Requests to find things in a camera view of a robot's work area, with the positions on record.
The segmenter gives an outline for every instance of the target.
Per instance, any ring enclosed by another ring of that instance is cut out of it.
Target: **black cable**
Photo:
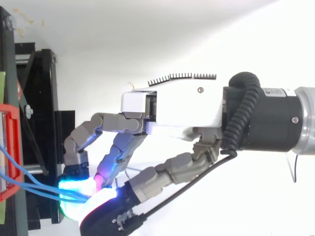
[[[296,163],[297,163],[297,157],[298,156],[299,155],[296,155],[295,162],[294,162],[294,180],[293,180],[294,183],[296,183]]]
[[[239,149],[239,141],[242,138],[245,126],[248,125],[252,117],[253,110],[257,106],[261,88],[257,76],[250,72],[241,72],[234,75],[228,85],[244,89],[244,96],[223,132],[221,145],[223,150],[220,153],[237,156],[236,150]]]
[[[202,172],[200,175],[198,175],[195,179],[193,179],[192,181],[190,181],[188,184],[186,184],[184,187],[182,187],[180,190],[178,190],[176,193],[174,193],[172,196],[168,197],[167,199],[165,199],[163,202],[161,202],[160,204],[158,204],[156,207],[154,207],[153,209],[149,210],[147,213],[145,213],[145,217],[149,217],[152,214],[154,214],[155,212],[157,212],[158,210],[160,210],[162,207],[166,206],[167,204],[169,204],[171,201],[173,201],[175,198],[177,198],[178,196],[180,196],[182,193],[186,192],[186,190],[190,189],[193,185],[195,185],[198,181],[200,181],[202,178],[204,178],[208,173],[210,173],[211,171],[213,171],[215,168],[219,167],[220,165],[224,164],[225,162],[228,162],[229,160],[232,160],[233,158],[235,158],[235,156],[230,155],[225,157],[224,159],[216,162],[215,164],[213,164],[212,166],[210,166],[208,169],[206,169],[204,172]]]
[[[195,179],[186,184],[183,188],[178,190],[172,196],[168,197],[156,207],[149,210],[147,213],[144,214],[145,218],[151,216],[162,207],[170,203],[172,200],[180,196],[182,193],[190,189],[212,170],[237,156],[236,150],[238,149],[238,143],[243,135],[245,126],[248,124],[250,118],[252,117],[253,110],[257,106],[259,92],[261,88],[257,76],[249,72],[241,72],[234,75],[229,81],[229,86],[244,89],[244,96],[241,104],[237,108],[236,112],[233,114],[233,117],[229,121],[223,133],[221,145],[221,148],[223,150],[220,153],[228,156],[210,166],[208,169],[206,169],[204,172],[202,172],[200,175],[198,175]]]

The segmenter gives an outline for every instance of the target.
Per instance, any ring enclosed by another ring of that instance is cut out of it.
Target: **white wall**
[[[18,8],[34,19],[29,24],[12,11],[24,29],[18,41],[35,40],[39,48],[58,54],[60,109],[75,109],[80,124],[95,112],[118,112],[121,94],[132,89],[129,83],[142,87],[170,72],[217,73],[219,83],[227,85],[235,73],[250,71],[262,87],[315,87],[313,2],[48,1],[38,2],[36,11],[26,1],[8,1],[4,7]],[[88,149],[92,173],[113,137],[104,134]],[[162,162],[191,147],[171,138],[150,137],[131,165]],[[315,159],[300,157],[293,184],[286,156],[239,153],[133,235],[314,235]],[[293,164],[294,154],[288,157]],[[136,210],[149,210],[175,188],[166,188],[162,196]],[[41,231],[30,235],[79,235],[73,222],[43,223]]]

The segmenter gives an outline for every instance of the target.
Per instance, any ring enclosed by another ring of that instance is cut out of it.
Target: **glowing light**
[[[79,225],[81,225],[81,222],[83,219],[95,208],[99,207],[103,203],[107,202],[108,200],[117,197],[117,192],[115,189],[112,188],[103,188],[96,194],[94,194],[88,201],[83,204],[83,208],[81,210],[80,216],[79,216]]]
[[[96,192],[96,183],[92,177],[85,180],[62,180],[59,182],[58,187],[60,189],[73,190],[79,193],[83,193],[88,196],[92,196]],[[60,194],[60,197],[71,199],[71,197]],[[63,214],[72,220],[78,221],[80,214],[85,204],[67,203],[60,201],[60,207]]]

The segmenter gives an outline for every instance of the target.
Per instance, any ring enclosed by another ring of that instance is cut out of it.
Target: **blue wire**
[[[25,190],[27,190],[29,192],[35,193],[35,194],[40,195],[40,196],[45,197],[45,198],[50,198],[50,199],[53,199],[53,200],[64,201],[64,202],[69,202],[69,203],[79,203],[79,204],[84,204],[86,202],[86,201],[80,201],[80,200],[75,200],[75,199],[72,200],[72,199],[60,198],[60,197],[57,197],[57,196],[53,196],[53,195],[50,195],[50,194],[47,194],[47,193],[43,193],[43,192],[37,191],[35,189],[29,188],[28,187],[29,184],[18,182],[16,180],[10,178],[9,176],[6,176],[1,171],[0,171],[0,177],[3,178],[7,182],[16,184],[16,185],[20,186],[21,188],[24,188]]]
[[[34,176],[32,176],[25,168],[23,168],[22,166],[20,166],[18,163],[16,163],[16,161],[10,156],[10,154],[5,150],[5,148],[3,148],[3,146],[0,145],[0,150],[5,154],[5,156],[13,163],[13,165],[19,169],[20,171],[22,171],[24,174],[26,174],[35,184],[43,186],[44,190],[47,190],[49,192],[55,192],[55,191],[59,191],[61,194],[66,195],[69,194],[73,194],[74,196],[78,196],[78,197],[83,197],[86,201],[89,199],[89,196],[84,195],[82,193],[78,193],[72,190],[66,190],[66,189],[59,189],[59,188],[55,188],[46,184],[43,184],[41,182],[39,182],[38,180],[36,180],[34,178]]]

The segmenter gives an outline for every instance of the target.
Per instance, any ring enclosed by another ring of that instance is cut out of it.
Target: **black motor housing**
[[[224,87],[223,130],[240,105],[244,90]],[[294,92],[287,96],[281,88],[261,88],[259,100],[239,142],[239,150],[291,150],[299,141],[303,112]]]

